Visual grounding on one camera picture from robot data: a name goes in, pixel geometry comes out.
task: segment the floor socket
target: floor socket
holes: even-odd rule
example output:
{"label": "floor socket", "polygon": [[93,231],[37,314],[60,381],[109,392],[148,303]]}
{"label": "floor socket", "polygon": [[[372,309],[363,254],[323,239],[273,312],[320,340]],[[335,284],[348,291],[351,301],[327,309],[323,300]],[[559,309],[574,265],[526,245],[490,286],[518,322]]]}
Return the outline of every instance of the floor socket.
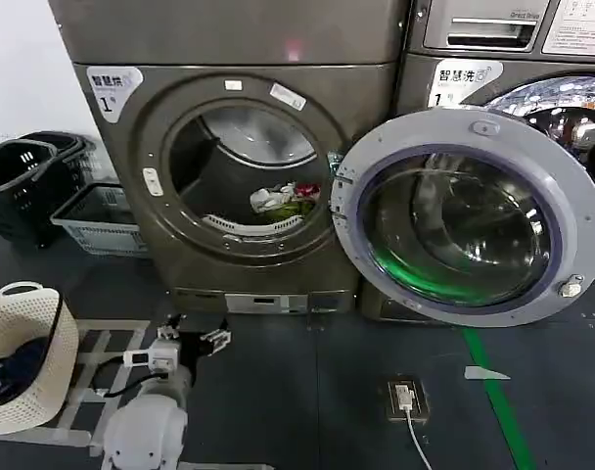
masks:
{"label": "floor socket", "polygon": [[400,409],[397,401],[396,386],[405,385],[413,391],[413,409],[411,410],[411,420],[425,423],[428,421],[430,411],[426,401],[426,394],[421,381],[412,375],[397,375],[387,380],[387,419],[392,422],[406,421],[406,412]]}

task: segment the white woven basket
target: white woven basket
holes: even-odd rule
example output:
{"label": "white woven basket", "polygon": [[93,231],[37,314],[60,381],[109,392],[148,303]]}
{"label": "white woven basket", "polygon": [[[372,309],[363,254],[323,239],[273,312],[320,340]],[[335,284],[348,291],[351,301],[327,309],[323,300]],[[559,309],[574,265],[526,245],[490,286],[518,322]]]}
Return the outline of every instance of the white woven basket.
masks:
{"label": "white woven basket", "polygon": [[[18,288],[34,290],[6,294]],[[0,358],[44,336],[51,338],[50,346],[36,379],[18,397],[0,402],[0,435],[40,426],[56,416],[65,402],[78,351],[77,325],[57,291],[34,282],[1,289]]]}

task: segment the green line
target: green line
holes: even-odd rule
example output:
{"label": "green line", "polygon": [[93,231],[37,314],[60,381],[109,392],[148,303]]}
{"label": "green line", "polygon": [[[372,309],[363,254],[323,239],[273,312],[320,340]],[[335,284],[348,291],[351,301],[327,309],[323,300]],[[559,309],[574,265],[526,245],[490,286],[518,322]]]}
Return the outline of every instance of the green line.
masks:
{"label": "green line", "polygon": [[[463,337],[476,365],[490,369],[488,356],[482,347],[482,341],[478,332],[472,328],[463,328]],[[511,455],[513,455],[515,466],[518,470],[534,470],[534,461],[530,456],[524,436],[515,419],[515,413],[513,413],[511,406],[506,400],[500,381],[483,380],[483,382],[484,390],[489,396],[495,416],[502,428],[502,434],[504,434],[506,443],[511,450]]]}

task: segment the black plastic basket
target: black plastic basket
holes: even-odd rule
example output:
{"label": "black plastic basket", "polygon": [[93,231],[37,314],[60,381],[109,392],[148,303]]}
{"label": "black plastic basket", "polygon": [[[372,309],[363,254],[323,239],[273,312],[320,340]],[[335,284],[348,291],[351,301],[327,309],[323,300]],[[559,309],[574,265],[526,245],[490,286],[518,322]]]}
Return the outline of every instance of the black plastic basket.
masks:
{"label": "black plastic basket", "polygon": [[35,132],[0,144],[0,235],[46,247],[60,231],[50,216],[83,185],[79,158],[90,144],[60,132]]}

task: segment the white robot part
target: white robot part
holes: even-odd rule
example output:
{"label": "white robot part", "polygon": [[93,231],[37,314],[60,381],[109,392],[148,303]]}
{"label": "white robot part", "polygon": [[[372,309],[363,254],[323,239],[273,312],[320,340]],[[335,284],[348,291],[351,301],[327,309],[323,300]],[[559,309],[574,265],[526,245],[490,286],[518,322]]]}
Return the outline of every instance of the white robot part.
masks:
{"label": "white robot part", "polygon": [[109,421],[102,470],[176,470],[186,427],[187,413],[175,399],[134,399]]}
{"label": "white robot part", "polygon": [[148,367],[152,372],[173,372],[178,368],[180,343],[176,340],[158,338],[148,350],[123,353],[125,367]]}

